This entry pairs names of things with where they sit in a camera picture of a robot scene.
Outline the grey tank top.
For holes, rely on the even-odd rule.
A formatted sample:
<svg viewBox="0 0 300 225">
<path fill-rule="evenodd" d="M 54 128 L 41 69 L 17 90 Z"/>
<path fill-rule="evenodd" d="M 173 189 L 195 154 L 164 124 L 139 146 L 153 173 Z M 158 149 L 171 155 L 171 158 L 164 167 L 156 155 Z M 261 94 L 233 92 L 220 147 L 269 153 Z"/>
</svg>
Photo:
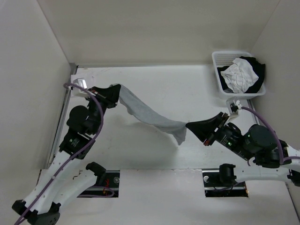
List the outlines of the grey tank top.
<svg viewBox="0 0 300 225">
<path fill-rule="evenodd" d="M 144 124 L 156 127 L 161 132 L 172 135 L 181 145 L 186 140 L 186 123 L 168 119 L 145 104 L 126 86 L 121 85 L 119 102 L 126 107 L 127 112 Z"/>
</svg>

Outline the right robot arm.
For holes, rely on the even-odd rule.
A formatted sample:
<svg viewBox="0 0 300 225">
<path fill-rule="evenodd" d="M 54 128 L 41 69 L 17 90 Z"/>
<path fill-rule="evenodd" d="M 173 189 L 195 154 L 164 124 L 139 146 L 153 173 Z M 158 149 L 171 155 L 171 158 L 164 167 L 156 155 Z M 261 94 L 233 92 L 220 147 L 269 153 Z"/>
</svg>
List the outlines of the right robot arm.
<svg viewBox="0 0 300 225">
<path fill-rule="evenodd" d="M 186 124 L 205 146 L 217 142 L 248 163 L 244 168 L 221 164 L 217 173 L 207 177 L 208 184 L 231 188 L 248 180 L 277 180 L 300 185 L 300 163 L 291 158 L 300 155 L 297 150 L 282 140 L 277 142 L 264 126 L 254 124 L 242 134 L 229 120 L 227 113 L 220 112 L 210 119 Z"/>
</svg>

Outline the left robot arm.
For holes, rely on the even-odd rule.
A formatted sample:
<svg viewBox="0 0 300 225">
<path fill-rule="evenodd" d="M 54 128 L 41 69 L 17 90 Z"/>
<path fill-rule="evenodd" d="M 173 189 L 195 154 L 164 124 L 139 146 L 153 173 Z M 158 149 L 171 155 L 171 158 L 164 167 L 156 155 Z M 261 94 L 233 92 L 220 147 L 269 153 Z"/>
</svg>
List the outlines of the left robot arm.
<svg viewBox="0 0 300 225">
<path fill-rule="evenodd" d="M 50 167 L 27 197 L 13 203 L 12 209 L 20 216 L 17 225 L 23 221 L 31 225 L 54 225 L 63 208 L 86 189 L 100 187 L 105 182 L 106 169 L 91 162 L 77 178 L 64 185 L 99 136 L 106 110 L 117 105 L 121 85 L 85 89 L 79 84 L 65 83 L 64 87 L 78 90 L 89 103 L 71 110 L 68 131 Z"/>
</svg>

